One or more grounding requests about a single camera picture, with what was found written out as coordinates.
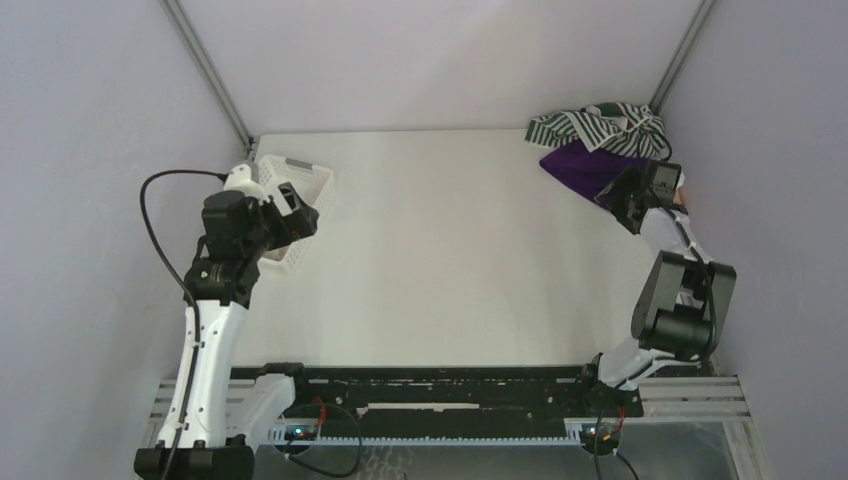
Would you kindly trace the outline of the white plastic basket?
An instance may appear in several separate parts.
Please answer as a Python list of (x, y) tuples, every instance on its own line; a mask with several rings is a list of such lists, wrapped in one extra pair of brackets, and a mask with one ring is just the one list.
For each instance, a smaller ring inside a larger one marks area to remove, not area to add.
[[(290, 183), (300, 199), (319, 214), (321, 225), (335, 197), (333, 170), (318, 164), (274, 154), (265, 154), (256, 161), (258, 183), (271, 193), (279, 205), (283, 200), (280, 186)], [(281, 275), (292, 275), (307, 256), (315, 237), (297, 240), (287, 247), (267, 252), (260, 264)]]

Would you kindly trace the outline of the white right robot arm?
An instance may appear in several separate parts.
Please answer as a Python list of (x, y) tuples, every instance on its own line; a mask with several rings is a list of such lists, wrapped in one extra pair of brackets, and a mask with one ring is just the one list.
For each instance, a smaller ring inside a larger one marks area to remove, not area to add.
[(716, 350), (735, 288), (736, 270), (716, 261), (696, 239), (686, 208), (675, 199), (680, 165), (649, 160), (629, 166), (595, 198), (655, 256), (631, 317), (630, 335), (597, 358), (597, 377), (578, 402), (605, 415), (616, 389), (633, 391), (667, 366), (693, 366)]

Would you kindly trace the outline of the purple towel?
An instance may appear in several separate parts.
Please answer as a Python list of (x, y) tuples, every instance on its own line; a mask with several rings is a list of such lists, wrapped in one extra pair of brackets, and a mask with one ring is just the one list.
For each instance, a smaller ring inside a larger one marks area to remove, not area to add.
[(558, 182), (588, 201), (628, 167), (643, 168), (647, 158), (624, 157), (603, 149), (590, 152), (581, 141), (555, 149), (539, 161)]

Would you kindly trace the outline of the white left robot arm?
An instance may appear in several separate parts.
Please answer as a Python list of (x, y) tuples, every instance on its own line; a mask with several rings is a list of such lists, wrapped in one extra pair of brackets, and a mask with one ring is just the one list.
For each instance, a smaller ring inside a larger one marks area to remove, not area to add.
[(258, 264), (270, 250), (314, 235), (319, 213), (285, 182), (263, 198), (238, 190), (207, 197), (205, 232), (180, 286), (186, 337), (174, 396), (154, 446), (140, 448), (133, 469), (142, 479), (250, 479), (255, 451), (273, 414), (311, 407), (311, 388), (274, 374), (229, 425), (225, 406), (233, 350), (245, 323)]

